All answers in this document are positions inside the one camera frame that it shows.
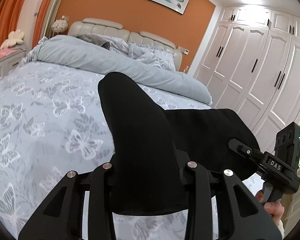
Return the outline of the right hand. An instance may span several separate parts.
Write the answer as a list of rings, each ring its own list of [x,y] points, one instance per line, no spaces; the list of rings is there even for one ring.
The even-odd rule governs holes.
[[[262,203],[264,199],[264,194],[260,190],[255,195],[258,202]],[[266,202],[264,204],[265,211],[271,215],[271,219],[276,225],[279,225],[281,218],[284,214],[285,208],[280,202]]]

